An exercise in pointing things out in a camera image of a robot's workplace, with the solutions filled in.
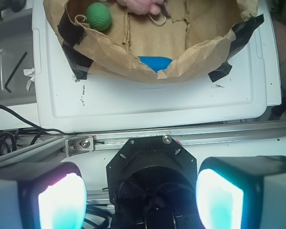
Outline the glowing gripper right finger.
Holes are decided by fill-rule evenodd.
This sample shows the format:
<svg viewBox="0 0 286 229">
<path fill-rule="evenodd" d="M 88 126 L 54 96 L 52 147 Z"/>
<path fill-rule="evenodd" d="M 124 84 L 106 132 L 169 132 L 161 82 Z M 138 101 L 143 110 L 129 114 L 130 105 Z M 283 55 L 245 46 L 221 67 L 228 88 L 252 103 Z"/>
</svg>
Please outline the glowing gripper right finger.
<svg viewBox="0 0 286 229">
<path fill-rule="evenodd" d="M 196 182 L 206 229 L 286 229 L 286 156 L 212 156 Z"/>
</svg>

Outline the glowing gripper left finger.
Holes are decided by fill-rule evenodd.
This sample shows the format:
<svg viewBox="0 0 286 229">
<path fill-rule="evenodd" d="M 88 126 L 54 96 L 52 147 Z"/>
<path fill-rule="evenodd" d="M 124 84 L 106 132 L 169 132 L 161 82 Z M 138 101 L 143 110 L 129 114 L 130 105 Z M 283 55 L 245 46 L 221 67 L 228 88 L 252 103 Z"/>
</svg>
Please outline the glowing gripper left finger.
<svg viewBox="0 0 286 229">
<path fill-rule="evenodd" d="M 86 201 L 72 162 L 0 163 L 0 229 L 80 229 Z"/>
</svg>

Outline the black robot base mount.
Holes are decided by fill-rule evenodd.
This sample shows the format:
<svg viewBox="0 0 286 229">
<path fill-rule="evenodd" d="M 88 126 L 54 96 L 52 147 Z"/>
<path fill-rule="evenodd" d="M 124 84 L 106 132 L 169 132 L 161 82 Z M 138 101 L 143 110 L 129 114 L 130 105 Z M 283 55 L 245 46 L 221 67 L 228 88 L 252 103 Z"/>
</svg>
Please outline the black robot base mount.
<svg viewBox="0 0 286 229">
<path fill-rule="evenodd" d="M 124 145 L 106 166 L 113 229 L 198 229 L 196 158 L 155 141 Z"/>
</svg>

